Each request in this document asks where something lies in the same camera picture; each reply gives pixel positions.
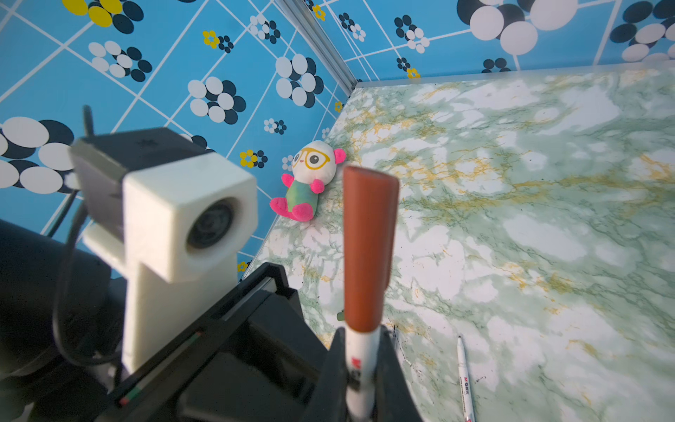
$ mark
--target plush panda toy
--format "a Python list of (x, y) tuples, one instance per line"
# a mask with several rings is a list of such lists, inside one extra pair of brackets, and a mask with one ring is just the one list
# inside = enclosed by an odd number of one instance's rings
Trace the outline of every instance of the plush panda toy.
[(288, 173), (281, 176), (288, 188), (286, 198), (274, 198), (269, 206), (282, 217), (311, 220), (317, 211), (319, 194), (333, 180), (338, 164), (345, 158), (343, 149), (333, 150), (323, 141), (306, 145), (293, 158), (293, 176)]

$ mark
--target camera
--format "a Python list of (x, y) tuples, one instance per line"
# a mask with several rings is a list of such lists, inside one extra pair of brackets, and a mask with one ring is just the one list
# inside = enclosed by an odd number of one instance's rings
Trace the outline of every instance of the camera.
[(71, 149), (85, 245), (127, 279), (122, 362), (135, 372), (237, 284), (258, 224), (255, 178), (167, 128)]

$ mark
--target yellow glasses on toy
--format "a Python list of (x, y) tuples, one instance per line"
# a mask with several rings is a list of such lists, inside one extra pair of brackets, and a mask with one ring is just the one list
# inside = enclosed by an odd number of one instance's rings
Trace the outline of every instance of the yellow glasses on toy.
[(298, 163), (304, 162), (307, 168), (318, 170), (322, 168), (328, 161), (331, 161), (330, 157), (318, 149), (303, 148), (295, 156), (295, 158), (293, 158), (293, 167), (295, 168)]

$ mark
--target camera lens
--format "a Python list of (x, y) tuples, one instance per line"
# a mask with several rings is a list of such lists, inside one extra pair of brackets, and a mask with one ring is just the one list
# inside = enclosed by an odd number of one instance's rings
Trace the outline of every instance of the camera lens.
[(188, 244), (197, 249), (213, 246), (227, 233), (233, 217), (232, 208), (226, 200), (212, 204), (192, 225)]

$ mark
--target pink plush hands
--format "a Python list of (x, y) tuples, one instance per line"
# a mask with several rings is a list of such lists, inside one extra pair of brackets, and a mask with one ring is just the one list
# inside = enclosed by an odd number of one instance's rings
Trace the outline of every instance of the pink plush hands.
[(315, 194), (320, 194), (320, 193), (322, 193), (322, 192), (325, 190), (326, 185), (324, 185), (323, 182), (320, 181), (319, 179), (314, 179), (314, 182), (312, 182), (312, 184), (309, 185), (309, 188), (310, 188), (310, 189), (312, 190), (312, 192), (314, 192)]
[(286, 185), (287, 188), (291, 187), (294, 180), (295, 178), (288, 173), (284, 173), (281, 175), (281, 181), (283, 182), (284, 185)]

